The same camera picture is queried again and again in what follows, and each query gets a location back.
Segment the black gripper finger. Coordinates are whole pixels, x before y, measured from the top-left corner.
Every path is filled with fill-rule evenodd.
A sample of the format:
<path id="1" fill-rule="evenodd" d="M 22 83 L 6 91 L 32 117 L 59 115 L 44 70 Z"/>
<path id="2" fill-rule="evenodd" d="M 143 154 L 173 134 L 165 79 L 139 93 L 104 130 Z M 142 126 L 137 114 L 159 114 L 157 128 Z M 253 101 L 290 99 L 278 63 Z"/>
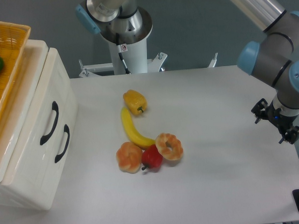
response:
<path id="1" fill-rule="evenodd" d="M 279 128 L 278 130 L 281 134 L 279 144 L 282 144 L 284 141 L 289 144 L 295 144 L 299 139 L 299 126 L 292 126 L 289 129 Z"/>
<path id="2" fill-rule="evenodd" d="M 251 112 L 256 117 L 254 122 L 255 124 L 259 123 L 260 120 L 268 120 L 267 108 L 268 108 L 268 103 L 264 98 L 262 98 L 251 109 Z"/>

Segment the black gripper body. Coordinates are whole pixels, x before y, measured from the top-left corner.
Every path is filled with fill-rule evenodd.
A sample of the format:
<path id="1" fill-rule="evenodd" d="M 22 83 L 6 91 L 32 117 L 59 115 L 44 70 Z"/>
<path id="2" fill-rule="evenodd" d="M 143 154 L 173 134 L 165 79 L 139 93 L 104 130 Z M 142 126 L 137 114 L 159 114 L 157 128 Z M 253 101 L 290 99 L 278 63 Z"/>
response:
<path id="1" fill-rule="evenodd" d="M 281 109 L 275 109 L 273 102 L 265 110 L 268 121 L 279 130 L 280 134 L 285 134 L 293 126 L 294 117 L 282 115 Z"/>

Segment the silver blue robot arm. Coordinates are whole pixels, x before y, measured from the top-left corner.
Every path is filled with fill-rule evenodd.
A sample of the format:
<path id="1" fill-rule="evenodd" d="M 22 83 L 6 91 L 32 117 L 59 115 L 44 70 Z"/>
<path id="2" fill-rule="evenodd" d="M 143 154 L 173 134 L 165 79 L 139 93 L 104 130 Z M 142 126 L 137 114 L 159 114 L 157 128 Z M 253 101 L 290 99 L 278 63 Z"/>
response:
<path id="1" fill-rule="evenodd" d="M 273 87 L 271 103 L 261 99 L 252 108 L 257 120 L 267 120 L 281 134 L 281 141 L 295 143 L 299 126 L 299 60 L 289 55 L 299 45 L 299 11 L 287 12 L 276 0 L 231 0 L 266 35 L 262 43 L 250 42 L 240 53 L 237 66 Z M 136 0 L 85 0 L 75 9 L 80 23 L 109 43 L 110 64 L 82 66 L 85 76 L 111 70 L 115 74 L 159 72 L 166 54 L 147 57 L 146 39 L 152 31 L 147 11 Z"/>

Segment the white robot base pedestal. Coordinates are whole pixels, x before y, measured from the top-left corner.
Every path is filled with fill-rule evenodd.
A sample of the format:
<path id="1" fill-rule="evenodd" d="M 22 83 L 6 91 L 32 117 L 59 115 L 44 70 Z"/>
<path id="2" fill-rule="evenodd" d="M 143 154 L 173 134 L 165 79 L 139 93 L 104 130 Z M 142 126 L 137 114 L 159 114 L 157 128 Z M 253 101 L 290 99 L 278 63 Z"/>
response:
<path id="1" fill-rule="evenodd" d="M 125 69 L 133 74 L 148 72 L 147 38 L 152 29 L 151 16 L 142 7 L 131 17 L 104 24 L 101 35 L 109 45 L 115 75 L 124 75 Z"/>

